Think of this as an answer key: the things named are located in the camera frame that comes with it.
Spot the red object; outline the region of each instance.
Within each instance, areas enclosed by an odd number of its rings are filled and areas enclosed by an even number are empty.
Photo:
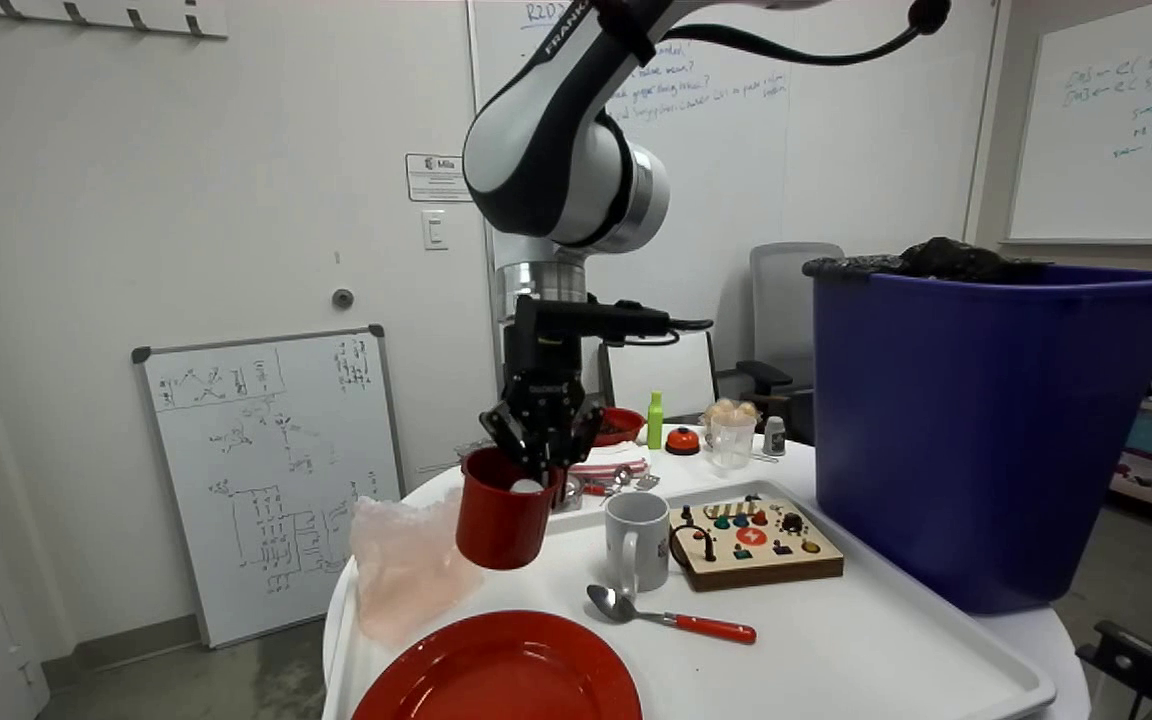
[[[767,531],[759,531],[759,530],[738,530],[735,542],[738,542],[738,546],[767,546]]]
[[[590,439],[594,447],[609,447],[609,446],[624,446],[624,439],[634,439],[644,427],[644,415],[632,414],[632,408],[603,408],[603,425],[598,425],[598,437]]]
[[[512,491],[512,485],[524,482],[524,467],[498,447],[476,447],[461,464],[461,476],[462,497],[455,519],[455,547],[480,570],[532,564],[545,542],[547,500],[554,485],[532,497]]]
[[[545,612],[446,623],[391,661],[354,720],[641,720],[624,661],[589,628]]]
[[[735,644],[755,644],[759,642],[755,628],[713,620],[713,616],[677,616],[671,612],[671,628],[698,632],[698,636],[720,636],[720,642],[735,642]]]
[[[697,457],[697,453],[698,453],[698,437],[697,437],[691,427],[671,427],[671,432],[663,437],[663,453],[666,453],[666,457]]]

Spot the bottle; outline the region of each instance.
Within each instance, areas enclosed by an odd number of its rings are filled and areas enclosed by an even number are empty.
[[[784,422],[767,415],[764,425],[764,457],[779,457],[784,453]]]
[[[648,447],[660,447],[663,446],[663,397],[650,393],[648,399]]]

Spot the spoon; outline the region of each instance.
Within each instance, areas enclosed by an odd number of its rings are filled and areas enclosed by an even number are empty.
[[[609,585],[589,585],[585,589],[590,608],[598,608],[613,623],[626,623],[626,620],[650,620],[663,628],[685,628],[685,632],[698,632],[698,636],[720,636],[720,642],[735,642],[735,644],[751,644],[759,642],[755,628],[746,623],[726,623],[726,620],[707,620],[707,616],[679,616],[679,612],[641,612],[632,608],[632,596]]]

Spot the black cable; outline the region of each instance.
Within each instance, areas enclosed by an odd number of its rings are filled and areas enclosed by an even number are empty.
[[[940,33],[940,24],[948,22],[948,6],[953,0],[914,0],[914,6],[907,6],[907,30],[914,30],[918,37]]]
[[[918,33],[907,30],[879,47],[849,51],[849,57],[816,57],[816,51],[784,47],[784,45],[773,45],[764,37],[751,37],[751,33],[726,30],[726,24],[685,24],[685,30],[663,33],[660,40],[698,40],[698,45],[725,45],[725,47],[784,62],[784,63],[842,67],[842,63],[867,63],[867,62],[893,57],[914,37]]]

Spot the red cup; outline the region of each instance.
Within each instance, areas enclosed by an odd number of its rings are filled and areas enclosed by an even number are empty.
[[[508,459],[498,447],[476,447],[461,459],[462,497],[455,547],[480,570],[524,570],[536,562],[547,519],[547,500],[554,485],[545,491],[512,491],[524,482],[524,467]]]

